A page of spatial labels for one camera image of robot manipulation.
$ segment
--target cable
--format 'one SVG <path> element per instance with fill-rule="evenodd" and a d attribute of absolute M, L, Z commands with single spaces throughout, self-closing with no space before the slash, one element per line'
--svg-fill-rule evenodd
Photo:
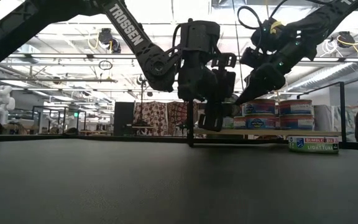
<path fill-rule="evenodd" d="M 93 47 L 93 46 L 91 45 L 91 42 L 90 42 L 91 33 L 88 32 L 88 46 L 89 46 L 91 49 L 97 49 L 97 48 L 98 48 L 98 45 L 99 45 L 99 34 L 100 34 L 100 32 L 98 32 L 98 36 L 97 36 L 97 38 L 96 38 L 96 45 Z"/>
<path fill-rule="evenodd" d="M 336 37 L 336 40 L 337 40 L 338 42 L 342 43 L 342 44 L 346 44 L 346 45 L 350 45 L 350 46 L 356 46 L 356 45 L 358 45 L 358 43 L 352 44 L 352 43 L 347 43 L 347 42 L 341 41 L 341 40 L 339 40 L 340 37 L 341 37 L 340 35 L 337 36 L 337 37 Z"/>
<path fill-rule="evenodd" d="M 241 10 L 243 10 L 243 9 L 247 9 L 248 11 L 250 11 L 250 12 L 256 17 L 256 19 L 257 19 L 257 21 L 258 21 L 259 27 L 251 27 L 251 26 L 245 25 L 245 24 L 240 20 L 240 12 L 241 12 Z M 259 52 L 260 43 L 262 42 L 262 29 L 263 29 L 263 25 L 262 25 L 262 22 L 260 21 L 260 18 L 259 18 L 259 16 L 258 16 L 258 14 L 257 14 L 251 7 L 249 7 L 249 6 L 241 6 L 241 7 L 238 9 L 238 11 L 237 11 L 237 19 L 239 20 L 239 23 L 240 23 L 243 27 L 245 27 L 245 28 L 247 28 L 247 29 L 256 30 L 256 29 L 259 28 L 259 41 L 258 41 L 258 44 L 257 44 L 257 46 L 256 46 L 256 48 L 255 48 L 255 52 Z"/>
<path fill-rule="evenodd" d="M 282 1 L 276 6 L 276 8 L 273 10 L 272 15 L 270 15 L 270 18 L 272 18 L 272 17 L 274 16 L 274 14 L 276 14 L 276 12 L 278 11 L 278 9 L 279 9 L 284 3 L 286 3 L 287 1 L 288 1 L 288 0 L 282 0 Z M 329 2 L 322 2 L 322 1 L 319 1 L 319 0 L 304 0 L 304 1 L 313 2 L 313 3 L 316 3 L 316 4 L 327 5 L 327 4 L 330 4 L 331 2 L 333 2 L 334 0 L 329 1 Z"/>
<path fill-rule="evenodd" d="M 269 0 L 265 0 L 265 5 L 266 5 L 267 17 L 269 18 Z"/>
<path fill-rule="evenodd" d="M 233 13 L 236 14 L 236 9 L 234 8 L 234 0 L 232 0 L 232 3 L 233 3 Z M 240 13 L 240 9 L 237 12 L 237 18 L 240 21 L 240 18 L 238 17 L 239 13 Z M 236 27 L 237 51 L 238 51 L 238 55 L 241 55 L 241 53 L 240 53 L 240 42 L 239 42 L 239 32 L 237 30 L 237 21 L 236 20 L 234 20 L 234 26 Z M 243 82 L 244 79 L 242 78 L 241 65 L 240 65 L 240 77 L 241 77 L 241 88 L 244 91 L 244 82 Z"/>

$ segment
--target wooden shelf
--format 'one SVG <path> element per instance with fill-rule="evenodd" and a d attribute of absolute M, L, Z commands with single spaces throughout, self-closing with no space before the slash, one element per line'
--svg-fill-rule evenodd
<path fill-rule="evenodd" d="M 298 131 L 298 130 L 245 130 L 245 129 L 223 129 L 220 132 L 205 129 L 194 129 L 195 134 L 253 134 L 257 136 L 281 135 L 281 136 L 340 136 L 339 131 Z"/>

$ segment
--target black panel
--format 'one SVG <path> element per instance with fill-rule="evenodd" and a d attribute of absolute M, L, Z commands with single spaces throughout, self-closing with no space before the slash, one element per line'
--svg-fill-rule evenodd
<path fill-rule="evenodd" d="M 132 124 L 134 120 L 133 102 L 116 102 L 114 107 L 114 136 L 123 136 L 123 126 Z"/>

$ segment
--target bumble bee label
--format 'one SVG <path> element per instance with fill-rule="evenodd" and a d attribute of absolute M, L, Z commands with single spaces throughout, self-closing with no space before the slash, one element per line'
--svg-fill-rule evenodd
<path fill-rule="evenodd" d="M 337 153 L 339 150 L 338 137 L 290 136 L 288 143 L 292 151 Z"/>

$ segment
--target duct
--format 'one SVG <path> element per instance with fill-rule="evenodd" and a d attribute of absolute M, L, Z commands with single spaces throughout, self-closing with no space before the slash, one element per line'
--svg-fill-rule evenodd
<path fill-rule="evenodd" d="M 349 57 L 357 57 L 357 53 L 351 54 Z M 313 86 L 327 84 L 328 82 L 333 81 L 337 78 L 350 75 L 357 70 L 358 63 L 355 62 L 342 63 L 334 67 L 322 68 L 292 83 L 288 87 L 287 91 L 293 91 L 300 88 L 311 88 Z"/>

